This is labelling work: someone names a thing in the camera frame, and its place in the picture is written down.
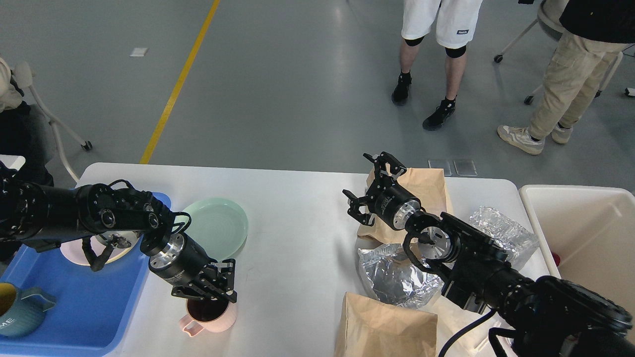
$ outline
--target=chair wheel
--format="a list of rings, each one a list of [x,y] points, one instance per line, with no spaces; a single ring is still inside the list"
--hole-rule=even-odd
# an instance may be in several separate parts
[[[85,141],[81,148],[84,149],[84,151],[91,151],[93,149],[93,144],[90,141]]]

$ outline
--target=white table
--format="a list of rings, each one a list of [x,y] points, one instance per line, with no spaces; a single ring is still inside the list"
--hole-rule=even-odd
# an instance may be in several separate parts
[[[22,165],[26,163],[26,160],[23,156],[14,156],[14,155],[1,155],[0,161],[4,163],[4,165],[8,168],[19,170]]]
[[[364,295],[356,272],[359,224],[346,213],[342,189],[362,195],[365,174],[97,163],[78,185],[121,178],[137,189],[167,194],[175,211],[207,197],[231,199],[245,210],[249,233],[235,256],[238,319],[230,330],[188,337],[177,326],[185,301],[170,296],[171,285],[150,274],[110,355],[333,354],[344,293]],[[447,186],[458,218],[467,220],[486,205],[531,229],[511,182],[450,177]],[[540,252],[521,272],[531,278],[548,273]],[[438,349],[444,341],[439,336]]]

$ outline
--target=plastic container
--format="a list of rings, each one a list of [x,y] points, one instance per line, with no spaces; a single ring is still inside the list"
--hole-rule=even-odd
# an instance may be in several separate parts
[[[154,194],[166,206],[164,194]],[[57,305],[42,325],[19,338],[0,336],[0,354],[103,356],[123,338],[148,275],[139,244],[101,271],[68,261],[59,249],[44,253],[22,246],[1,281],[21,288],[39,286]]]
[[[608,187],[527,185],[520,196],[552,275],[580,284],[635,314],[635,197]],[[560,256],[556,265],[549,253]],[[635,333],[627,339],[635,343]]]

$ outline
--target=floor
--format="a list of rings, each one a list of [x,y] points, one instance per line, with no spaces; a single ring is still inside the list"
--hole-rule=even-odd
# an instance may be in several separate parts
[[[28,61],[51,112],[94,145],[84,152],[64,136],[75,171],[139,163],[212,3],[0,0],[0,55]],[[409,167],[471,159],[478,177],[518,187],[635,190],[635,98],[624,95],[635,86],[633,48],[568,144],[549,139],[534,157],[497,137],[500,124],[527,124],[538,99],[523,99],[556,46],[536,26],[492,60],[537,6],[484,1],[457,110],[426,132],[421,122],[445,90],[445,53],[427,36],[409,103],[392,104],[400,0],[221,0],[149,163],[361,173],[371,168],[362,153],[387,151]],[[129,57],[135,47],[149,51]],[[48,168],[58,187],[74,186],[58,158]]]

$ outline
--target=mug handle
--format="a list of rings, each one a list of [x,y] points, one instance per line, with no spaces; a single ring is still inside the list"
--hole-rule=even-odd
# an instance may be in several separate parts
[[[186,332],[188,335],[190,335],[190,337],[194,337],[198,335],[201,331],[205,329],[198,322],[196,322],[196,320],[194,320],[192,316],[189,316],[189,315],[183,316],[183,318],[178,322],[178,325],[181,328],[181,330],[183,332]]]
[[[32,296],[39,296],[42,299],[44,299],[45,303],[42,306],[42,311],[47,311],[53,308],[53,306],[55,306],[56,300],[55,297],[52,296],[49,293],[45,293],[42,291],[42,289],[38,288],[37,286],[34,286],[32,288],[28,288],[26,290],[24,290],[24,296],[22,297],[22,300],[28,298],[28,297],[32,297]]]

